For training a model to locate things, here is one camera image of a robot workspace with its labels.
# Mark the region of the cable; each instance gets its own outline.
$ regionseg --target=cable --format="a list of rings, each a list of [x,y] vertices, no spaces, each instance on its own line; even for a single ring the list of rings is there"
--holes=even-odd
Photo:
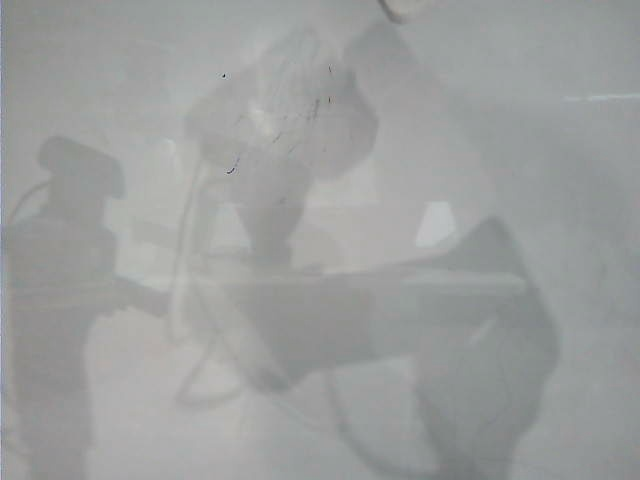
[[[193,172],[193,176],[191,177],[191,185],[189,186],[189,191],[187,192],[187,198],[185,200],[184,207],[182,208],[182,213],[180,214],[180,222],[178,224],[178,241],[176,244],[176,253],[173,259],[173,265],[171,268],[171,280],[169,284],[169,293],[173,297],[176,292],[178,277],[180,275],[180,267],[182,265],[182,259],[185,253],[185,238],[186,238],[186,230],[187,230],[187,220],[189,218],[189,214],[191,212],[191,208],[193,205],[193,199],[196,193],[196,186],[198,184],[198,180],[200,178],[200,171],[202,170],[202,166],[204,165],[204,158],[201,156],[196,164],[196,168]],[[172,321],[173,315],[170,313],[167,315],[165,322],[165,331],[167,335],[167,339],[169,343],[173,345],[181,344],[185,337],[178,337],[175,333],[174,324]]]
[[[257,378],[255,375],[253,375],[249,369],[244,367],[244,365],[242,364],[241,359],[238,357],[238,355],[233,350],[231,345],[229,345],[229,342],[225,338],[224,332],[222,331],[222,329],[215,322],[215,316],[213,315],[213,312],[211,312],[211,310],[210,310],[210,308],[209,308],[209,306],[208,306],[208,304],[207,304],[207,302],[206,302],[206,300],[204,298],[204,295],[202,294],[202,291],[200,290],[200,288],[199,288],[199,286],[197,285],[196,282],[192,283],[191,289],[192,289],[192,292],[193,292],[194,296],[198,300],[198,304],[200,305],[200,308],[204,311],[205,315],[207,315],[207,317],[210,318],[211,321],[212,321],[212,326],[213,326],[213,329],[214,329],[213,334],[214,335],[215,334],[219,335],[220,342],[221,342],[222,346],[229,353],[229,356],[231,357],[231,360],[235,364],[238,372],[244,378],[247,379],[247,381],[248,381],[248,383],[250,385],[254,385],[254,386],[258,387],[258,389],[260,389],[260,387],[264,386],[264,383],[259,378]],[[206,360],[206,358],[210,354],[209,349],[212,347],[213,343],[214,343],[214,340],[212,338],[209,341],[209,343],[207,344],[207,348],[205,349],[204,355],[198,361],[198,364],[196,365],[196,367],[194,369],[192,369],[192,371],[190,372],[190,374],[189,374],[190,376],[194,372],[196,372],[197,370],[201,369],[202,364],[204,363],[204,361]],[[193,382],[193,380],[195,380],[195,376],[194,375],[190,378],[190,382]],[[187,380],[185,380],[185,382],[183,382],[183,386],[181,387],[181,390],[179,392],[180,395],[182,395],[182,393],[184,392],[186,384],[187,384]],[[225,403],[227,400],[230,400],[232,398],[236,398],[237,394],[239,394],[239,393],[240,393],[239,389],[238,390],[232,390],[231,392],[223,393],[223,394],[221,394],[219,396],[212,397],[211,399],[208,400],[208,402],[210,404],[219,405],[221,403]],[[282,401],[282,400],[278,399],[275,396],[268,396],[268,400],[269,400],[270,403],[272,403],[273,405],[278,407],[279,410],[284,412],[288,417],[293,418],[294,420],[297,420],[299,423],[305,425],[306,427],[308,427],[308,428],[310,428],[312,430],[325,432],[325,433],[329,433],[329,432],[334,431],[333,424],[322,424],[322,423],[313,421],[312,419],[308,418],[307,415],[305,415],[304,413],[300,412],[298,409],[293,407],[289,402]],[[184,403],[184,398],[180,398],[180,401],[182,403]]]
[[[195,398],[189,396],[189,389],[195,383],[198,374],[204,368],[205,362],[209,358],[209,356],[213,353],[214,347],[216,346],[216,336],[215,333],[211,335],[211,338],[207,342],[207,346],[205,350],[195,364],[195,366],[189,371],[187,376],[184,378],[182,383],[180,384],[180,388],[178,388],[178,393],[176,394],[176,402],[182,404],[182,406],[189,408],[191,410],[206,410],[210,408],[215,408],[222,406],[223,404],[234,400],[237,398],[244,390],[243,386],[239,386],[237,388],[233,388],[228,392],[224,392],[220,395],[211,395],[209,397]]]
[[[24,206],[27,200],[29,200],[34,194],[36,194],[40,190],[44,190],[45,188],[47,188],[50,183],[51,183],[50,180],[45,180],[44,182],[35,184],[33,187],[31,187],[29,190],[23,193],[22,196],[18,199],[18,203],[16,204],[16,206],[13,207],[13,210],[11,210],[11,213],[9,213],[9,217],[7,218],[7,225],[11,225],[13,223],[16,216],[20,212],[20,209]]]

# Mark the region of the person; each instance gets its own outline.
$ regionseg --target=person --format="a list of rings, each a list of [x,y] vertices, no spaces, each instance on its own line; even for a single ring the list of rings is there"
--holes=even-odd
[[[166,296],[115,274],[106,201],[122,198],[118,161],[65,137],[46,140],[50,172],[38,213],[8,225],[8,322],[12,388],[33,480],[87,478],[92,413],[84,349],[101,315],[138,306],[156,315]]]

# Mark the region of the blurry object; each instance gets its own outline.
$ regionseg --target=blurry object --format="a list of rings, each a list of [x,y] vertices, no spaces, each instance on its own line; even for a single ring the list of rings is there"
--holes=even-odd
[[[101,315],[128,305],[167,310],[164,294],[115,274],[108,197],[122,197],[119,162],[52,137],[39,163],[51,172],[40,211],[3,230],[12,387],[32,480],[83,480],[92,433],[84,350]]]
[[[519,250],[502,222],[488,219],[447,254],[398,266],[447,270],[459,276],[462,288],[447,291],[425,282],[415,298],[400,285],[376,292],[383,314],[372,328],[373,343],[381,357],[394,343],[396,352],[409,346],[416,407],[439,464],[437,471],[421,472],[374,448],[358,434],[358,411],[342,399],[340,374],[328,370],[327,395],[340,436],[378,475],[510,478],[514,451],[535,422],[560,353],[553,318]],[[480,293],[483,277],[484,287],[494,286]]]
[[[219,206],[230,202],[256,265],[290,263],[289,237],[311,186],[362,162],[377,128],[353,72],[327,42],[311,30],[290,34],[187,116],[206,164],[188,248],[209,248]]]
[[[199,307],[190,314],[202,318],[201,335],[213,328],[225,336],[249,383],[267,391],[313,371],[410,355],[437,326],[468,332],[468,340],[500,305],[533,288],[508,259],[513,247],[498,227],[489,220],[447,254],[364,272],[257,271],[243,260],[212,260],[209,274],[193,278]],[[211,301],[235,305],[238,315],[214,320]]]

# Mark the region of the wire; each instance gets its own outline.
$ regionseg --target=wire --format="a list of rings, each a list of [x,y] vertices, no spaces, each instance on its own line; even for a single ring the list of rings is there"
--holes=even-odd
[[[189,191],[187,192],[187,198],[184,203],[184,207],[182,208],[182,213],[180,214],[180,222],[178,225],[178,241],[176,244],[176,253],[173,259],[173,266],[171,268],[171,280],[169,284],[169,292],[173,297],[176,292],[178,278],[180,275],[180,267],[182,266],[182,260],[186,251],[185,248],[185,238],[186,238],[186,230],[187,230],[187,220],[189,218],[189,214],[191,212],[191,208],[193,206],[193,199],[196,194],[196,187],[198,185],[198,180],[200,179],[200,174],[202,167],[204,165],[204,158],[200,157],[198,163],[196,164],[196,168],[193,172],[193,176],[191,177],[191,185],[189,186]],[[166,317],[165,322],[165,330],[169,343],[173,345],[181,344],[185,337],[178,337],[175,332],[174,322],[173,322],[173,314],[170,313]]]
[[[200,305],[200,308],[203,310],[205,315],[207,315],[207,317],[211,319],[212,326],[213,326],[213,329],[214,329],[213,335],[216,335],[216,334],[219,335],[220,343],[222,344],[223,348],[225,348],[225,350],[228,352],[228,354],[229,354],[231,360],[233,361],[233,363],[235,364],[236,369],[238,370],[238,372],[245,379],[247,379],[249,385],[253,385],[253,386],[257,387],[258,390],[260,390],[261,388],[265,387],[264,382],[259,377],[256,377],[251,372],[251,370],[249,368],[246,368],[243,365],[242,360],[238,357],[237,353],[233,350],[232,346],[229,344],[229,342],[225,338],[225,334],[222,331],[222,329],[218,326],[217,322],[215,321],[215,316],[213,315],[213,312],[209,308],[209,305],[207,304],[207,302],[205,300],[205,297],[204,297],[202,291],[200,290],[199,285],[197,285],[197,282],[195,282],[195,281],[192,282],[191,291],[193,292],[193,294],[197,298],[198,304]],[[201,365],[204,363],[206,358],[209,356],[210,349],[212,348],[213,344],[214,344],[214,340],[212,338],[210,340],[209,344],[207,345],[203,356],[198,361],[198,364],[189,373],[189,379],[185,379],[185,382],[183,383],[183,385],[181,387],[181,390],[180,390],[180,393],[179,393],[180,395],[184,394],[184,391],[187,388],[186,387],[187,383],[192,383],[195,380],[195,375],[194,374],[198,370],[200,370]],[[223,394],[220,394],[220,395],[218,395],[216,397],[211,397],[211,399],[209,399],[208,402],[210,404],[212,404],[212,405],[220,405],[221,403],[226,403],[227,400],[230,400],[230,399],[233,399],[233,398],[237,398],[237,394],[238,393],[240,393],[240,390],[232,390],[231,392],[223,393]],[[323,423],[320,423],[320,422],[316,422],[316,421],[310,419],[307,415],[305,415],[304,413],[299,411],[297,408],[295,408],[293,405],[291,405],[287,401],[281,400],[281,399],[279,399],[279,398],[277,398],[275,396],[271,396],[271,395],[268,396],[268,400],[269,400],[270,403],[272,403],[274,406],[276,406],[279,410],[281,410],[283,413],[285,413],[288,417],[298,421],[298,423],[301,423],[301,424],[305,425],[307,428],[310,428],[312,430],[319,431],[319,432],[325,432],[325,433],[329,433],[329,432],[333,432],[334,431],[333,424],[323,424]],[[183,403],[183,404],[185,403],[183,397],[181,397],[179,399],[179,401],[181,401],[181,403]]]
[[[178,388],[178,393],[175,397],[176,402],[190,410],[208,410],[210,408],[220,407],[223,404],[236,399],[244,390],[244,386],[239,386],[219,395],[210,395],[208,397],[200,398],[196,398],[189,394],[191,386],[195,383],[208,358],[214,352],[214,348],[216,347],[216,333],[218,332],[213,332],[211,338],[207,342],[207,346],[205,347],[202,356],[189,373],[187,373],[187,376],[180,384],[180,388]]]
[[[51,183],[50,180],[45,180],[44,182],[35,184],[29,190],[24,192],[22,196],[18,199],[18,203],[16,204],[16,206],[13,207],[13,210],[11,210],[11,213],[9,213],[9,217],[7,218],[7,225],[11,225],[13,223],[16,216],[20,212],[20,209],[24,206],[25,203],[27,203],[27,200],[29,200],[33,195],[38,193],[40,190],[44,190],[45,188],[47,188],[50,183]]]

